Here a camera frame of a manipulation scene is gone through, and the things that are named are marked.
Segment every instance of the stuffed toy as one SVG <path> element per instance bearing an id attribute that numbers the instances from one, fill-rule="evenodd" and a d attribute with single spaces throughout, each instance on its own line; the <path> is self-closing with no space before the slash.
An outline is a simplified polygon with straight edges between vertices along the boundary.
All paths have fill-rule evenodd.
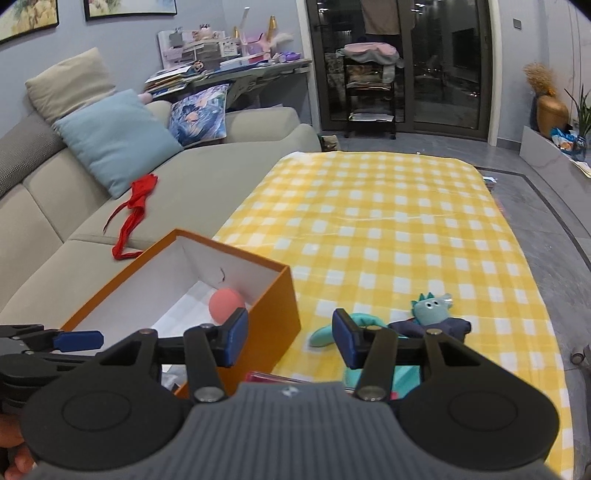
<path id="1" fill-rule="evenodd" d="M 387 325 L 388 328 L 396 331 L 402 338 L 422 338 L 430 328 L 439 328 L 444 333 L 464 341 L 466 335 L 472 330 L 470 322 L 449 316 L 449 308 L 453 305 L 452 296 L 445 294 L 436 297 L 429 292 L 427 296 L 421 293 L 418 300 L 411 302 L 413 317 L 402 322 L 393 322 Z M 378 317 L 367 313 L 352 313 L 351 319 L 360 327 L 378 325 L 386 328 L 386 324 Z M 309 345 L 320 348 L 331 343 L 335 339 L 332 335 L 332 326 L 327 325 L 316 330 L 309 339 Z M 361 376 L 361 369 L 345 369 L 343 383 L 346 387 L 355 388 Z M 421 371 L 418 365 L 400 365 L 394 369 L 392 379 L 392 392 L 397 398 L 403 398 L 413 388 L 421 383 Z"/>

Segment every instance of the patterned pillow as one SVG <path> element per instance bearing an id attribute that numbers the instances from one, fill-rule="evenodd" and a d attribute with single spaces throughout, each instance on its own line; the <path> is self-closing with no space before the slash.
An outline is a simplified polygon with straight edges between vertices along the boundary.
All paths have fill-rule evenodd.
<path id="1" fill-rule="evenodd" d="M 226 138 L 227 93 L 228 85 L 217 85 L 173 105 L 169 130 L 182 146 Z"/>

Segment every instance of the orange box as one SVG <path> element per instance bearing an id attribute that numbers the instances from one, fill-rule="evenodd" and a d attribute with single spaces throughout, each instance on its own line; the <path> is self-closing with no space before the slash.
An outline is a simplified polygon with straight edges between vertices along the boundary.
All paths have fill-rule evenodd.
<path id="1" fill-rule="evenodd" d="M 218 369 L 232 394 L 248 372 L 270 373 L 300 331 L 287 265 L 173 230 L 107 283 L 63 329 L 99 330 L 103 348 L 147 327 L 161 337 L 182 336 L 191 326 L 212 323 L 207 301 L 226 287 L 239 291 L 248 308 L 248 339 L 238 362 Z"/>

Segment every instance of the glass door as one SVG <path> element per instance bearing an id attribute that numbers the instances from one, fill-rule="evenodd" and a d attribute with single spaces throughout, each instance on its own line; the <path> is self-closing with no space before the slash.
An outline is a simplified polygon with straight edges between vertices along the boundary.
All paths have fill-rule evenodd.
<path id="1" fill-rule="evenodd" d="M 486 0 L 307 0 L 325 130 L 346 120 L 342 57 L 349 43 L 394 46 L 398 130 L 458 137 L 488 136 L 492 59 Z M 376 99 L 354 106 L 379 110 Z"/>
<path id="2" fill-rule="evenodd" d="M 413 3 L 415 130 L 487 138 L 492 69 L 486 2 Z"/>

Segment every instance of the red cloth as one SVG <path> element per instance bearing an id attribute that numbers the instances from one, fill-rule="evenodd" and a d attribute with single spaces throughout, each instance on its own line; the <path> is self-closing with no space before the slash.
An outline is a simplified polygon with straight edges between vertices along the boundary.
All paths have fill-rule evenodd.
<path id="1" fill-rule="evenodd" d="M 134 228 L 137 227 L 141 221 L 144 219 L 146 215 L 146 197 L 152 193 L 156 183 L 158 182 L 158 177 L 152 173 L 148 173 L 144 175 L 140 179 L 131 183 L 131 198 L 119 205 L 113 214 L 107 220 L 105 228 L 103 228 L 103 233 L 106 232 L 109 223 L 113 219 L 115 215 L 117 215 L 121 210 L 125 207 L 132 210 L 129 216 L 126 218 L 125 223 L 121 227 L 121 231 L 119 233 L 119 239 L 117 243 L 113 247 L 113 258 L 116 260 L 125 260 L 126 258 L 137 258 L 144 252 L 129 252 L 124 254 L 123 249 L 125 248 L 125 244 L 131 232 L 134 231 Z"/>

